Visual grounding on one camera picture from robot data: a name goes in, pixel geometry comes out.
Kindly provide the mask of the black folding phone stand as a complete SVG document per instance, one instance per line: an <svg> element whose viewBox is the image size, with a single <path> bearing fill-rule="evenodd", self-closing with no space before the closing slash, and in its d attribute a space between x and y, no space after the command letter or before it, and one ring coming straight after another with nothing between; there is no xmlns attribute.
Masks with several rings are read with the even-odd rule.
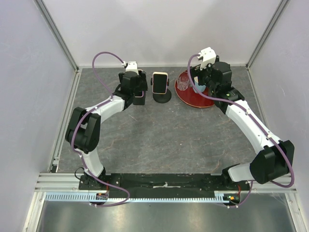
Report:
<svg viewBox="0 0 309 232"><path fill-rule="evenodd" d="M143 98L135 98L133 99L134 105L145 105L146 91L144 91Z"/></svg>

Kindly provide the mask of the black round-base phone stand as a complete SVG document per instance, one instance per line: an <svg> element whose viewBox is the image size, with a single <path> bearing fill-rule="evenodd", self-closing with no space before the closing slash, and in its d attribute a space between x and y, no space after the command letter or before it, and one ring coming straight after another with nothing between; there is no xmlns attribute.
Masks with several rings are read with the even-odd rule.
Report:
<svg viewBox="0 0 309 232"><path fill-rule="evenodd" d="M168 87L167 87L166 94L154 94L153 93L153 99L157 103L167 103L171 100L171 97L172 97L171 91L168 89Z"/></svg>

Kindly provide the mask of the pink phone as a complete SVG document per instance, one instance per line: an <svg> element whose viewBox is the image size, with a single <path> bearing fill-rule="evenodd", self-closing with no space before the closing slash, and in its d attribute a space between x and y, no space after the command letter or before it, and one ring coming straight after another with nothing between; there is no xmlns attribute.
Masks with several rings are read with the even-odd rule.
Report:
<svg viewBox="0 0 309 232"><path fill-rule="evenodd" d="M134 93L134 97L135 98L143 98L143 96L144 96L144 91L143 90L142 91L136 91Z"/></svg>

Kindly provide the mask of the pink-cased smartphone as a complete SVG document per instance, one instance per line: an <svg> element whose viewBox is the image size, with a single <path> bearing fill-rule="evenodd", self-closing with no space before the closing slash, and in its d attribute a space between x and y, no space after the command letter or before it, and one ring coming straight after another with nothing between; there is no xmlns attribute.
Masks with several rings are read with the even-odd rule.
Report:
<svg viewBox="0 0 309 232"><path fill-rule="evenodd" d="M166 72L153 72L151 79L152 92L154 94L166 94L168 82L169 78Z"/></svg>

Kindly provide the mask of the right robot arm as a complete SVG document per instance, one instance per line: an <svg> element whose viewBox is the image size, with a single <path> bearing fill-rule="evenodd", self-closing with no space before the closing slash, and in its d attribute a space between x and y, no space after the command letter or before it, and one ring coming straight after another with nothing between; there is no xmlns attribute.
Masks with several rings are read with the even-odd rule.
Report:
<svg viewBox="0 0 309 232"><path fill-rule="evenodd" d="M295 182L292 168L293 143L273 134L255 115L244 96L232 86L232 70L228 63L215 61L205 66L187 65L187 73L194 90L209 100L230 118L251 143L256 156L250 163L225 168L222 187L233 190L240 181L272 183L290 188Z"/></svg>

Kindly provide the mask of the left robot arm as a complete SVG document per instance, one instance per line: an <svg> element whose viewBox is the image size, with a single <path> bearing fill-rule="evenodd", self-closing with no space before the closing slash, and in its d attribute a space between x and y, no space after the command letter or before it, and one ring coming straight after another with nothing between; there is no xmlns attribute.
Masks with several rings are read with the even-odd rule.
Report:
<svg viewBox="0 0 309 232"><path fill-rule="evenodd" d="M78 152L85 165L85 172L92 175L89 185L101 190L106 185L104 166L99 160L97 146L101 124L130 105L145 105L148 90L146 72L138 70L118 74L120 84L107 100L86 109L76 107L70 117L65 140Z"/></svg>

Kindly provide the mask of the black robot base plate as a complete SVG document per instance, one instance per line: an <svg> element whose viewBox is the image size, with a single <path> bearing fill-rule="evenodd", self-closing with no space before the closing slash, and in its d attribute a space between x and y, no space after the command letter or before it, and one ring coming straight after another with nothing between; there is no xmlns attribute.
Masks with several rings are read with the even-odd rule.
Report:
<svg viewBox="0 0 309 232"><path fill-rule="evenodd" d="M102 180L137 198L210 198L215 191L247 191L245 181L231 182L211 174L104 174Z"/></svg>

